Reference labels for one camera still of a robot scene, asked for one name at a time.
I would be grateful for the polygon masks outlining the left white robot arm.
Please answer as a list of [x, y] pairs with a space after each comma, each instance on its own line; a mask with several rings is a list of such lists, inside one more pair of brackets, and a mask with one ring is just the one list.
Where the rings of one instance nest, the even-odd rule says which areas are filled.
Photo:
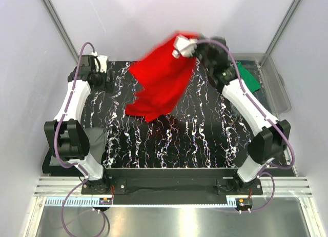
[[82, 64], [68, 77], [68, 91], [63, 105], [53, 121], [45, 122], [44, 132], [52, 154], [51, 166], [76, 168], [93, 182], [100, 194], [110, 190], [101, 159], [106, 149], [107, 133], [104, 128], [83, 128], [80, 124], [85, 101], [92, 90], [107, 89], [106, 66]]

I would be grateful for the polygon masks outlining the red t shirt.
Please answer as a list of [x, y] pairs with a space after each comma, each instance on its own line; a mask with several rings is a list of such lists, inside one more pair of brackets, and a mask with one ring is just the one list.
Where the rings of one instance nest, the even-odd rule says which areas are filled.
[[177, 105], [196, 64], [194, 57], [175, 58], [172, 55], [174, 42], [179, 35], [187, 39], [200, 38], [199, 33], [177, 31], [129, 68], [142, 89], [135, 93], [134, 103], [126, 106], [126, 115], [144, 117], [148, 123], [161, 115], [169, 114]]

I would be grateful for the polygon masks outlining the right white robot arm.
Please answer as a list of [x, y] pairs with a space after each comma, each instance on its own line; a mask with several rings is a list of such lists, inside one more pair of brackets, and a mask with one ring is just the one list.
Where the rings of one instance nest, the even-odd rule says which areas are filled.
[[248, 156], [232, 182], [234, 191], [244, 194], [264, 168], [290, 148], [291, 125], [287, 120], [280, 121], [272, 115], [254, 97], [242, 79], [241, 70], [231, 57], [224, 38], [202, 36], [194, 48], [211, 86], [237, 108], [253, 133], [254, 137], [247, 146]]

